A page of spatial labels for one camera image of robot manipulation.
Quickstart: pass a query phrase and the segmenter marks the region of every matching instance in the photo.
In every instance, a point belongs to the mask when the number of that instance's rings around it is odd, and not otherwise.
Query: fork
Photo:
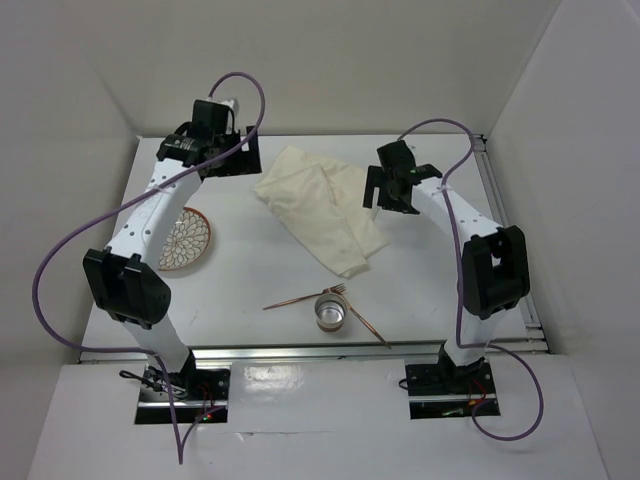
[[[336,293],[338,295],[344,295],[345,293],[347,293],[347,287],[344,286],[344,283],[339,283],[338,285],[334,285],[333,287],[325,288],[320,293],[305,295],[304,297],[298,297],[292,300],[287,300],[285,302],[269,305],[268,307],[264,307],[263,310],[271,310],[272,308],[284,307],[285,305],[291,305],[292,303],[301,302],[302,300],[307,300],[308,298],[319,297],[320,295],[324,295],[325,293]]]

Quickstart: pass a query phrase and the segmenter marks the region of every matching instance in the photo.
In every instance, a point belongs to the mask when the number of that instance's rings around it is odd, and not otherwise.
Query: metal cup
[[[347,315],[347,304],[335,293],[324,293],[315,304],[316,323],[325,332],[337,332],[344,324]]]

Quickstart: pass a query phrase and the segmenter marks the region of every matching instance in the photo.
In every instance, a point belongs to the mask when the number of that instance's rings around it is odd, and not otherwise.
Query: floral plate pattern
[[[158,269],[177,270],[195,262],[206,250],[211,239],[211,225],[199,211],[185,207],[171,229]]]

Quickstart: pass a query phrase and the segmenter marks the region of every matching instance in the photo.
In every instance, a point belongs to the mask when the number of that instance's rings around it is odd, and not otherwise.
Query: copper utensil
[[[339,283],[338,285],[334,285],[333,287],[325,288],[320,293],[314,293],[312,295],[305,295],[304,297],[294,298],[292,300],[287,300],[285,302],[276,303],[274,305],[269,305],[268,307],[264,307],[263,310],[271,310],[272,308],[284,307],[285,305],[291,305],[292,303],[301,302],[302,300],[306,300],[308,298],[319,297],[323,293],[335,293],[337,295],[343,295],[347,293],[347,287],[344,286],[344,283]]]
[[[367,322],[362,315],[356,312],[356,309],[351,306],[351,304],[349,303],[349,300],[347,300],[345,297],[342,297],[342,298],[344,299],[344,303],[347,304],[347,308],[351,310],[351,313],[353,313],[358,318],[358,320],[360,320],[362,324],[365,327],[367,327],[369,331],[378,338],[378,340],[380,340],[387,348],[391,349],[391,345],[389,345],[389,342],[387,342],[384,338],[382,338],[382,335],[380,335],[378,331],[375,328],[373,328],[373,325]]]

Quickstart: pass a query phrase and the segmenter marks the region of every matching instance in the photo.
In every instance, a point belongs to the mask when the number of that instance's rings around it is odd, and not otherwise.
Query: fork handle
[[[320,295],[322,295],[322,292],[314,293],[312,295],[305,295],[304,297],[298,297],[292,300],[287,300],[286,302],[280,302],[280,303],[275,303],[273,305],[269,305],[268,307],[264,307],[263,310],[271,310],[272,308],[284,307],[285,305],[291,305],[292,303],[298,303],[298,302],[301,302],[302,300],[307,300],[313,297],[319,297]]]

